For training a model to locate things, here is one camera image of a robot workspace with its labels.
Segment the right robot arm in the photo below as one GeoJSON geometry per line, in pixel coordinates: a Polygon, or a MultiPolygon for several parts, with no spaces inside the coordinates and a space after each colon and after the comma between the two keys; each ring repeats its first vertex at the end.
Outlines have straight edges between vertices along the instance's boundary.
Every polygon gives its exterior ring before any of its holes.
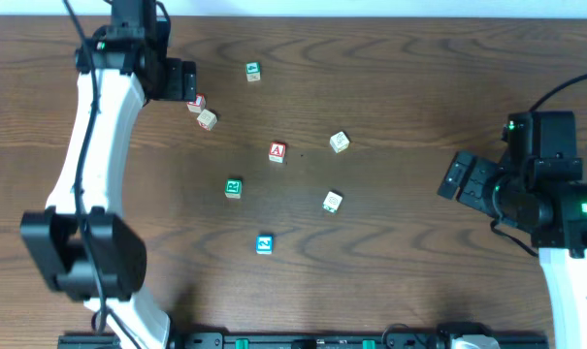
{"type": "Polygon", "coordinates": [[[507,149],[493,162],[455,154],[440,196],[530,235],[551,300],[555,344],[587,348],[587,182],[570,111],[508,116],[507,149]]]}

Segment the red letter A block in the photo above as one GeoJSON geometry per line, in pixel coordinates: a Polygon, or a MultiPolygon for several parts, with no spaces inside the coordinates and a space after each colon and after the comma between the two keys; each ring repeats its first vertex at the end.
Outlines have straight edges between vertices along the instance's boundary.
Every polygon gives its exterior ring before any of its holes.
{"type": "Polygon", "coordinates": [[[283,163],[286,153],[286,144],[273,142],[270,144],[269,160],[276,163],[283,163]]]}

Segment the red letter I block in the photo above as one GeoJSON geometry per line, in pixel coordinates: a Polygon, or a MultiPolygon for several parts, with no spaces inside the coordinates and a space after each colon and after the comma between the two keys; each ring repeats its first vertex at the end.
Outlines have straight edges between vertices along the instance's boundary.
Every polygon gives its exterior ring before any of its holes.
{"type": "Polygon", "coordinates": [[[186,103],[190,112],[201,113],[206,108],[206,97],[204,94],[197,93],[193,102],[186,103]]]}

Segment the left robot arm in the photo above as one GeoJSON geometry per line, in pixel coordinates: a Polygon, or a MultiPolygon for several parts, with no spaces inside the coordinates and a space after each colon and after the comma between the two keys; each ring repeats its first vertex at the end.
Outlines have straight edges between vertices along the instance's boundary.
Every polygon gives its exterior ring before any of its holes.
{"type": "Polygon", "coordinates": [[[172,22],[157,0],[114,0],[111,21],[81,35],[78,107],[58,180],[20,234],[48,288],[88,307],[121,348],[180,348],[145,284],[147,249],[123,221],[133,126],[152,101],[196,99],[196,66],[167,54],[172,22]]]}

